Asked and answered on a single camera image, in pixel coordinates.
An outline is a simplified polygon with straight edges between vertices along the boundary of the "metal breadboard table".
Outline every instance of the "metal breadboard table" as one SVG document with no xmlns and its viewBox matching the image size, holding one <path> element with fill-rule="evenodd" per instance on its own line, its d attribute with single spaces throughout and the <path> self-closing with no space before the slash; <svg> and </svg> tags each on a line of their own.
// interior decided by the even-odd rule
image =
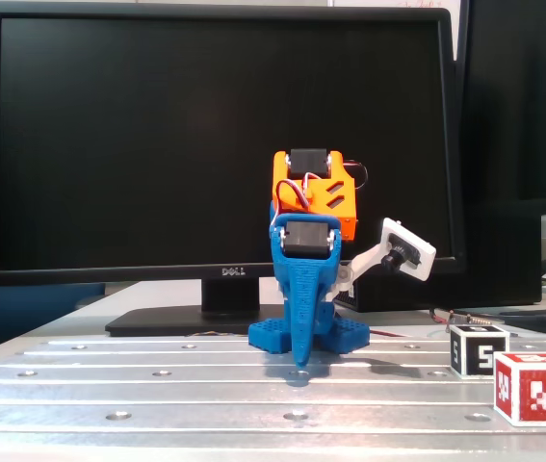
<svg viewBox="0 0 546 462">
<path fill-rule="evenodd" d="M 456 378 L 446 340 L 378 337 L 298 372 L 245 337 L 93 339 L 0 361 L 0 460 L 546 457 L 546 429 L 500 418 L 492 380 Z"/>
</svg>

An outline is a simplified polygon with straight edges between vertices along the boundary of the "dell logo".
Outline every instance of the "dell logo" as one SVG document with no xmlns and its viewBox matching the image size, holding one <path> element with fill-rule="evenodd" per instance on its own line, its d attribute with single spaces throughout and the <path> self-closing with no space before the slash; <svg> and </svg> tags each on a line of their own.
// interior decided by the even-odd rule
<svg viewBox="0 0 546 462">
<path fill-rule="evenodd" d="M 223 268 L 221 269 L 221 275 L 222 276 L 244 276 L 245 270 L 243 269 L 243 267 Z"/>
</svg>

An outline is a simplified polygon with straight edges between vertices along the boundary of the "orange 3d-printed part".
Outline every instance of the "orange 3d-printed part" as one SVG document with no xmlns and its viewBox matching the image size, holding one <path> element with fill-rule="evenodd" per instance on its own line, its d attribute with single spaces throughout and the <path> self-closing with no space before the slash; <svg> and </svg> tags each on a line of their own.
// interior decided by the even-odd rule
<svg viewBox="0 0 546 462">
<path fill-rule="evenodd" d="M 278 207 L 276 185 L 288 178 L 289 168 L 285 161 L 286 152 L 274 154 L 273 165 L 273 203 Z M 304 210 L 299 199 L 289 185 L 282 184 L 279 190 L 283 211 L 308 212 L 310 214 L 331 215 L 341 220 L 341 239 L 353 241 L 356 232 L 356 190 L 353 178 L 343 167 L 343 156 L 339 151 L 330 151 L 330 177 L 311 179 L 307 182 L 306 198 L 309 209 Z M 294 180 L 302 190 L 303 180 Z"/>
</svg>

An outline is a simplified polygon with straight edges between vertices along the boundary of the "cube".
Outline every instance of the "cube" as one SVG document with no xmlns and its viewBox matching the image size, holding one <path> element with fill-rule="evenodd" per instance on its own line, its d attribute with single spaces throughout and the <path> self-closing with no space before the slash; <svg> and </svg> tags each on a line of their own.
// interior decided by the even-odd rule
<svg viewBox="0 0 546 462">
<path fill-rule="evenodd" d="M 461 378 L 493 375 L 493 352 L 508 351 L 510 333 L 494 325 L 451 325 L 450 364 Z"/>
<path fill-rule="evenodd" d="M 515 426 L 546 426 L 546 353 L 495 358 L 495 410 Z"/>
</svg>

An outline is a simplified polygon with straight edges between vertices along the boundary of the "monitor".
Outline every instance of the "monitor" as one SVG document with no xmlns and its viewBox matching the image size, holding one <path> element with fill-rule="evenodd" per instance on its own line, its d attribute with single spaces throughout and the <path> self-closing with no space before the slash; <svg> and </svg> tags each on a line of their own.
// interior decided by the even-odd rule
<svg viewBox="0 0 546 462">
<path fill-rule="evenodd" d="M 305 147 L 368 169 L 345 260 L 390 217 L 457 271 L 452 85 L 445 10 L 0 3 L 0 284 L 252 288 Z"/>
<path fill-rule="evenodd" d="M 467 199 L 524 201 L 546 214 L 546 0 L 466 3 Z"/>
</svg>

